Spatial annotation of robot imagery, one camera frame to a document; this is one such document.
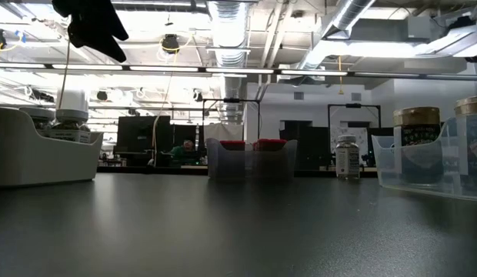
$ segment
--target person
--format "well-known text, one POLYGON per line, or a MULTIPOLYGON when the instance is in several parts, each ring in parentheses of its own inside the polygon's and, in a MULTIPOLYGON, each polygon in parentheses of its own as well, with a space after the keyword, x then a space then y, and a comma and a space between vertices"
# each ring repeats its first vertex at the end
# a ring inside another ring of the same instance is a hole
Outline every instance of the person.
POLYGON ((195 152, 194 141, 193 138, 185 138, 182 145, 176 146, 170 151, 172 159, 177 162, 187 162, 189 159, 194 160, 195 157, 192 156, 192 153, 195 152))

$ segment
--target white container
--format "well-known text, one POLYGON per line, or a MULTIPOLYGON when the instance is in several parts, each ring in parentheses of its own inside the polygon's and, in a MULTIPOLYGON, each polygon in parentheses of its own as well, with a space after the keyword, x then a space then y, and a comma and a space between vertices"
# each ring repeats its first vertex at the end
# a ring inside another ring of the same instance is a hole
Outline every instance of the white container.
POLYGON ((93 179, 102 142, 103 134, 91 144, 45 138, 28 114, 0 108, 0 186, 93 179))

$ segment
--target desk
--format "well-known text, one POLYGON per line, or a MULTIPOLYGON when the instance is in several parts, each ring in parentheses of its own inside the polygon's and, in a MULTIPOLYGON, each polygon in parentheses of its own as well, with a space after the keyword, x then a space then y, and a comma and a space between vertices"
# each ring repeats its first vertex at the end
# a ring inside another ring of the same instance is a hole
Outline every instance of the desk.
MULTIPOLYGON (((325 166, 319 166, 319 171, 321 171, 321 172, 336 172, 336 167, 330 165, 328 167, 328 169, 326 170, 325 166)), ((377 168, 364 167, 364 168, 360 168, 360 172, 377 172, 377 168)))
POLYGON ((477 276, 477 202, 377 179, 97 174, 0 190, 0 277, 477 276))
POLYGON ((181 169, 208 169, 207 165, 182 165, 181 169))

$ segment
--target clear plastic bin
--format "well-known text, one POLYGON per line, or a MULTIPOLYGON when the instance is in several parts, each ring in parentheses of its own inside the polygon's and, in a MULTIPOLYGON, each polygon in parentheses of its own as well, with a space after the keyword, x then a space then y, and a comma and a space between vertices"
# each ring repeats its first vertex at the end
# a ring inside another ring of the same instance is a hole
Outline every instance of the clear plastic bin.
POLYGON ((425 145, 395 147, 393 137, 373 135, 379 184, 387 188, 477 200, 477 183, 464 182, 462 171, 459 171, 459 164, 468 162, 462 155, 459 157, 460 152, 466 151, 466 145, 462 145, 462 138, 466 137, 466 132, 460 132, 462 135, 457 136, 458 130, 462 130, 461 121, 460 118, 449 119, 442 126, 439 138, 425 145), (431 162, 441 162, 444 168, 443 174, 437 176, 438 178, 435 179, 438 181, 432 183, 408 182, 408 180, 419 179, 419 176, 408 170, 402 171, 404 165, 402 165, 401 155, 411 157, 407 162, 412 162, 413 166, 419 166, 419 172, 421 169, 429 168, 431 162))
POLYGON ((289 141, 278 151, 245 151, 225 149, 214 138, 206 140, 208 148, 208 176, 211 179, 260 179, 285 181, 293 179, 297 141, 289 141))

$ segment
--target hanging cable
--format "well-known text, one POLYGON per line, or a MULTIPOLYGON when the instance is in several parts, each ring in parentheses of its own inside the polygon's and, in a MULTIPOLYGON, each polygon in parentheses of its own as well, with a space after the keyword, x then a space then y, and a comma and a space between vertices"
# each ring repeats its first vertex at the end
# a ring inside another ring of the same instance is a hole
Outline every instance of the hanging cable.
MULTIPOLYGON (((175 51, 175 57, 174 57, 174 62, 172 64, 172 66, 175 66, 175 63, 177 62, 177 51, 175 51)), ((168 85, 167 85, 167 90, 166 90, 166 93, 165 93, 165 98, 163 99, 163 103, 162 103, 162 106, 160 107, 160 110, 158 111, 158 114, 156 115, 156 119, 155 121, 153 122, 153 135, 152 135, 152 147, 153 149, 155 150, 154 153, 153 153, 153 165, 156 166, 156 155, 157 155, 157 148, 156 148, 156 126, 158 124, 158 119, 160 118, 160 115, 162 114, 162 111, 163 111, 163 106, 165 105, 165 103, 167 102, 167 98, 168 98, 168 93, 170 92, 170 84, 172 83, 172 77, 174 75, 174 72, 170 73, 170 79, 168 81, 168 85)))
MULTIPOLYGON (((341 71, 341 56, 338 57, 338 61, 339 61, 339 71, 341 71)), ((343 92, 343 76, 339 76, 339 92, 338 93, 340 95, 345 94, 343 92)))
POLYGON ((66 54, 66 68, 64 68, 64 77, 62 78, 62 87, 61 87, 61 95, 59 95, 59 105, 57 109, 62 107, 62 96, 64 95, 64 87, 66 85, 66 76, 68 75, 68 67, 69 67, 69 52, 71 50, 71 39, 68 38, 68 53, 66 54))

